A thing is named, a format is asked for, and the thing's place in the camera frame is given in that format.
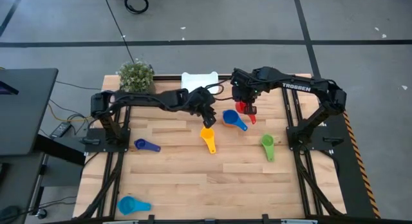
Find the yellow black warning tape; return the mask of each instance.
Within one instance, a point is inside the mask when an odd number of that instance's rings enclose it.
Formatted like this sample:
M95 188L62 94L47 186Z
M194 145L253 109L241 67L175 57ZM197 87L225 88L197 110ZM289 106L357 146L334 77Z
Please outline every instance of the yellow black warning tape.
M375 197L373 196L373 193L372 193L371 184L368 180L368 176L366 176L365 165L363 164L361 153L359 152L358 144L356 143L355 135L353 134L353 130L349 122L349 116L346 111L343 113L343 117L345 118L346 127L348 128L349 137L352 142L353 150L355 151L355 156L358 160L359 169L360 169L360 172L362 173L363 182L365 183L365 188L366 188L366 191L368 192L368 196L371 201L373 212L375 213L376 218L380 218L378 206L376 204Z

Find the red measuring spoon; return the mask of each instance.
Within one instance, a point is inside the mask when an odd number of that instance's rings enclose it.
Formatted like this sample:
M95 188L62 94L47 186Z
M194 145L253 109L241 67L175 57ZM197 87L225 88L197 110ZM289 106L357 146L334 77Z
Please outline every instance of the red measuring spoon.
M237 111L237 112L244 114L244 110L245 110L245 107L246 107L246 103L244 103L244 102L236 102L235 107L236 107L236 111ZM255 115L248 115L248 116L249 116L249 118L250 118L250 121L252 121L252 124L255 124L255 123L256 123L256 117L255 117Z

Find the yellow measuring spoon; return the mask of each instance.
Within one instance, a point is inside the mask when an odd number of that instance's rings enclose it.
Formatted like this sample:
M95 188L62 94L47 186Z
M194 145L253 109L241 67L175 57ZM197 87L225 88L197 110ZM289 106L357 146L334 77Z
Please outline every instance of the yellow measuring spoon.
M200 131L200 137L202 137L207 147L209 148L209 152L211 154L216 153L216 146L214 145L214 131L212 128L203 127Z

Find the small black device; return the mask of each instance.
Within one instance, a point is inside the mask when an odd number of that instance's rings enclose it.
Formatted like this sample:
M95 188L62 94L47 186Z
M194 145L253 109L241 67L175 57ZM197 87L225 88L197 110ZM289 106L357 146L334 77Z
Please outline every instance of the small black device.
M71 127L69 122L61 122L59 126L54 129L54 131L50 134L50 138L60 138L62 137Z

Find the black cable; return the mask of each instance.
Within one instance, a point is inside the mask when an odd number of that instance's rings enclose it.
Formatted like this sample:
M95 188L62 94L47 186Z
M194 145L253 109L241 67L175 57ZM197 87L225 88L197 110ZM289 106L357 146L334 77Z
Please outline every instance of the black cable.
M99 88L85 88L85 87L83 87L83 86L76 86L76 85L73 85L73 84L70 84L70 83L67 83L67 82L60 82L60 81L58 81L58 80L56 80L56 82L57 82L57 83L60 83L60 84L68 85L68 86L74 86L74 87L80 88L80 89L93 89L93 90L98 90L98 91L101 91L101 90L102 90L102 89L99 89Z
M252 75L250 75L249 73L246 73L244 71L238 71L238 72L255 81L255 82L252 82L252 83L248 83L248 85L259 84L261 82L268 83L268 82L277 82L277 81L280 81L280 80L289 80L289 79L291 79L291 78L280 78L280 79L273 79L273 80L261 80L261 79L257 79L255 77L253 77ZM293 80L306 82L306 79L294 78ZM316 79L315 82L332 82L332 83L335 84L335 86L338 87L337 83L332 79L321 79L321 80Z
M43 134L46 135L47 138L49 138L49 135L47 135L41 128L39 129L41 132L43 132Z
M72 119L74 119L75 117L84 118L82 125L81 125L77 130L76 130L76 129L74 128L74 126L73 126L74 134L77 135L77 133L79 133L79 131L82 129L82 127L84 126L84 124L85 124L86 122L87 122L88 125L89 125L89 120L86 119L86 117L85 117L84 115L81 115L81 114L72 114L72 115L70 115L69 117L67 117L67 120L72 120Z
M59 201L62 201L62 200L68 199L68 198L77 198L77 196L67 196L67 197L62 198L62 199L59 199L59 200L49 201L49 202L42 203L42 204L40 204L39 206L47 205L47 204L50 204L50 203L59 202Z
M111 7L110 7L110 5L109 5L109 1L108 1L108 0L106 0L106 4L108 4L108 8L109 8L110 14L111 14L111 16L113 17L113 20L114 20L115 23L116 23L116 26L117 26L118 31L120 32L120 35L122 36L124 45L126 46L127 52L129 53L131 62L134 64L134 63L135 63L135 60L134 60L133 57L131 56L131 53L130 53L130 50L129 50L129 46L127 45L127 42L126 42L126 40L124 39L124 35L123 35L122 31L120 30L120 27L119 27L118 24L117 24L117 20L116 20L116 18L115 18L115 15L113 14L113 11L111 10Z
M88 125L88 129L90 129L91 125L92 125L94 122L96 122L97 120L98 120L98 118L92 120L92 121L89 123L89 125Z
M224 100L229 100L229 99L233 99L233 97L229 97L229 98L215 98L217 101L224 101Z
M67 109L67 108L64 108L64 107L61 107L61 106L58 105L56 102L54 102L52 99L49 99L49 100L50 100L50 102L53 102L58 108L60 108L60 109L62 109L62 110L65 110L65 111L73 112L73 113L78 114L78 115L82 116L83 118L85 118L85 117L84 117L82 114L80 114L79 112L74 111L74 110L70 110L70 109Z
M0 221L9 220L8 223L11 223L11 222L13 222L15 219L17 219L19 216L22 216L22 215L24 215L24 214L31 213L31 212L36 211L36 210L39 210L39 209L44 209L44 208L47 208L47 207L51 207L52 205L74 205L74 204L76 204L76 203L75 203L75 202L71 202L71 203L66 203L66 202L51 203L51 204L49 204L49 205L45 205L45 206L42 206L42 207L38 207L38 208L34 208L34 209L31 209L31 210L28 210L28 211L24 211L24 212L19 213L18 215L15 215L15 216L7 217L7 218L1 218Z
M146 10L149 8L149 1L148 0L143 0L145 3L145 6L142 10L136 10L133 8L131 5L128 3L129 0L124 0L124 6L126 7L127 11L130 12L131 14L142 14L146 12Z
M94 157L96 157L98 154L99 153L95 153L93 156L91 156L90 159L87 160L86 163L84 163L83 167L85 167L89 163L89 161L92 160Z
M98 154L99 154L99 153L95 153L93 156L91 156L91 157L89 158L89 160L87 160L87 161L84 163L83 168L82 168L82 170L80 171L80 179L82 178L83 169L85 168L85 166L90 162L90 160L92 160L92 159L93 159L94 157L96 157Z
M215 87L215 86L219 86L219 87L221 88L221 91L219 91L219 92L217 92L217 93L213 93L212 95L220 95L220 94L223 93L223 91L225 90L225 87L224 87L222 84L223 84L224 82L230 80L230 79L232 79L232 77L230 77L230 78L228 78L228 79L225 79L225 80L223 80L223 81L221 81L221 82L218 82L218 83L214 83L214 84L207 85L207 86L205 86L205 89L209 89L209 88L213 88L213 87Z

